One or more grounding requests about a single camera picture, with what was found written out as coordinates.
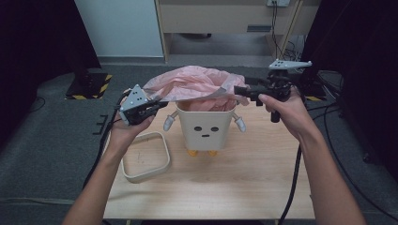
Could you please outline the black striped stand base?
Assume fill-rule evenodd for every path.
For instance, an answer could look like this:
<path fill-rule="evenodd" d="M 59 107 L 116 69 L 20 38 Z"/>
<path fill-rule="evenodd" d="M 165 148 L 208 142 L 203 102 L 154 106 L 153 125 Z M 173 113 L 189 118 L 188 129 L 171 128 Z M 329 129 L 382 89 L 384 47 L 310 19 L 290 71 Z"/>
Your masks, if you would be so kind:
<path fill-rule="evenodd" d="M 326 91 L 323 88 L 323 83 L 316 75 L 304 74 L 300 78 L 301 91 L 307 99 L 318 101 L 325 100 L 327 97 Z"/>
<path fill-rule="evenodd" d="M 75 78 L 66 93 L 66 99 L 102 98 L 111 79 L 112 75 L 106 72 L 89 73 L 84 80 Z"/>

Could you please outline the light wooden desk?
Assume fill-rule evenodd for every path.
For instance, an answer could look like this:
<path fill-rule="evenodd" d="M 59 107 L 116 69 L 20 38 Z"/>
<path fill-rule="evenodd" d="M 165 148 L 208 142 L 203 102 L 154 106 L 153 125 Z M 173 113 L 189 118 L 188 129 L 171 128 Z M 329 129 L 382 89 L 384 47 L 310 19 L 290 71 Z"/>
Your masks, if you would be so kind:
<path fill-rule="evenodd" d="M 263 33 L 271 55 L 281 59 L 292 36 L 306 36 L 323 0 L 155 0 L 165 55 L 173 34 Z"/>

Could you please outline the wall power socket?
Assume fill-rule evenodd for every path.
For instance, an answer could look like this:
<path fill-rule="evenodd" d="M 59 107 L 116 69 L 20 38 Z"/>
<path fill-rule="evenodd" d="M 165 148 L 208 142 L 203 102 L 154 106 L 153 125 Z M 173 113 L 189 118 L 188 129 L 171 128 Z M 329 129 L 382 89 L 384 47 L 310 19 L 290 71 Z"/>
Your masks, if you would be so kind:
<path fill-rule="evenodd" d="M 290 5 L 290 0 L 267 0 L 268 7 L 287 8 Z"/>

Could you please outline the person's right hand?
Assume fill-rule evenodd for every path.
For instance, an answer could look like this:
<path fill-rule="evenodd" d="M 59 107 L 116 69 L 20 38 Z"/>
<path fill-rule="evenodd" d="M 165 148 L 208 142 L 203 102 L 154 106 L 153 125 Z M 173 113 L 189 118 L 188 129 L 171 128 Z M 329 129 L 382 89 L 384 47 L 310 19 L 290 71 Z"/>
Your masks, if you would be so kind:
<path fill-rule="evenodd" d="M 285 102 L 266 94 L 260 94 L 258 97 L 265 104 L 266 110 L 269 113 L 280 114 L 288 131 L 300 143 L 309 141 L 317 135 L 318 129 L 308 114 L 296 87 L 290 89 L 289 99 Z"/>

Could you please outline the white partition panel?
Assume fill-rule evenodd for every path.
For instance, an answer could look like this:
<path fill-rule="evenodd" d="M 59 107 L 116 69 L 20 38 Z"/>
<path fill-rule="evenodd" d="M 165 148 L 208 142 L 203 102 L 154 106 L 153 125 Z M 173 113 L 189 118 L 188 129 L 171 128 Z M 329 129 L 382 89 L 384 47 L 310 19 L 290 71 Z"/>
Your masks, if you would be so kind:
<path fill-rule="evenodd" d="M 155 0 L 75 0 L 97 56 L 163 57 Z"/>

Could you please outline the beige character trash bin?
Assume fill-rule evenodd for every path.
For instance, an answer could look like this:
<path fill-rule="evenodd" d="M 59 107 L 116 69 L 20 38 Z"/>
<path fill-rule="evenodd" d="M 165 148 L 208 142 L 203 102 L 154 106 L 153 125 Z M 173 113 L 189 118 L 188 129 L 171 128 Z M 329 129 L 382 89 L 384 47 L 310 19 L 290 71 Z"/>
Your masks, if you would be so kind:
<path fill-rule="evenodd" d="M 187 101 L 180 101 L 176 103 L 176 110 L 166 117 L 163 130 L 168 131 L 178 116 L 188 154 L 195 157 L 205 151 L 216 156 L 225 146 L 231 121 L 241 132 L 246 131 L 246 125 L 235 113 L 235 108 L 236 104 L 227 111 L 192 111 Z"/>

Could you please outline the pink plastic bag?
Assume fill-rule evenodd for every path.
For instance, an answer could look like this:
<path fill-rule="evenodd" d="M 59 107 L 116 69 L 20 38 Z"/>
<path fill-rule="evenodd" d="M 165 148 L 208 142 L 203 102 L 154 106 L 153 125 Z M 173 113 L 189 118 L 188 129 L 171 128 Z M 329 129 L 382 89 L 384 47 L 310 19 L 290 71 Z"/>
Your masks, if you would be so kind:
<path fill-rule="evenodd" d="M 242 75 L 215 68 L 180 67 L 149 80 L 143 87 L 151 98 L 177 102 L 190 112 L 227 112 L 237 103 L 249 104 L 234 87 L 246 87 Z"/>

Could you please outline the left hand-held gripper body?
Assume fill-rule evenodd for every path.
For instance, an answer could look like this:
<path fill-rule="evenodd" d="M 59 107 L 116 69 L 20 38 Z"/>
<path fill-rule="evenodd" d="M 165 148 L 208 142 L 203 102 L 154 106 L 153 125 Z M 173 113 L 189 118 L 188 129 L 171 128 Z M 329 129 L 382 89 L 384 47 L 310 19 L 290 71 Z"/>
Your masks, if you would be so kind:
<path fill-rule="evenodd" d="M 119 115 L 126 125 L 139 125 L 155 112 L 157 101 L 150 99 L 139 84 L 134 85 L 121 103 Z"/>

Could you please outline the black curtain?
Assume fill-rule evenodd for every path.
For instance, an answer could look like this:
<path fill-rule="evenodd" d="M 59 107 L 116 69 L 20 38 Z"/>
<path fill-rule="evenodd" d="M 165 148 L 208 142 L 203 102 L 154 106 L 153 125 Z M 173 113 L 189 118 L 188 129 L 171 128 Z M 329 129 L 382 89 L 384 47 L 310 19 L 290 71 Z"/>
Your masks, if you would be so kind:
<path fill-rule="evenodd" d="M 398 182 L 398 0 L 321 0 L 302 59 L 340 73 L 350 123 Z"/>
<path fill-rule="evenodd" d="M 99 65 L 74 0 L 0 0 L 0 149 L 41 83 L 73 72 L 90 86 Z"/>

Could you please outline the person's left hand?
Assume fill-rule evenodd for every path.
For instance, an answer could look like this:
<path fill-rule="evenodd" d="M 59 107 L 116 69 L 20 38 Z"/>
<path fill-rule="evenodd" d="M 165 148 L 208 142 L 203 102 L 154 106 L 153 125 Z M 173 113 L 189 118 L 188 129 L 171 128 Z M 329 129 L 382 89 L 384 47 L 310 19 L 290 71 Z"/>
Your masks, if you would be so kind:
<path fill-rule="evenodd" d="M 154 116 L 149 116 L 141 124 L 131 126 L 126 125 L 119 113 L 117 113 L 111 128 L 108 151 L 112 154 L 124 156 L 135 137 L 146 130 L 152 124 L 153 120 Z"/>

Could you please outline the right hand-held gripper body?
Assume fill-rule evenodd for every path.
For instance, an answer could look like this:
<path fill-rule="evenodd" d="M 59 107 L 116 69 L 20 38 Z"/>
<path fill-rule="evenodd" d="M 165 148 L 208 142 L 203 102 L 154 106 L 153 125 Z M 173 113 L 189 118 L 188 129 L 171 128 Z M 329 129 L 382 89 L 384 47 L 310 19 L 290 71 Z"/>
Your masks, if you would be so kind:
<path fill-rule="evenodd" d="M 301 76 L 299 69 L 308 68 L 312 64 L 311 61 L 299 62 L 276 59 L 268 66 L 268 89 L 271 91 L 270 95 L 279 101 L 288 100 L 291 87 L 299 85 Z"/>

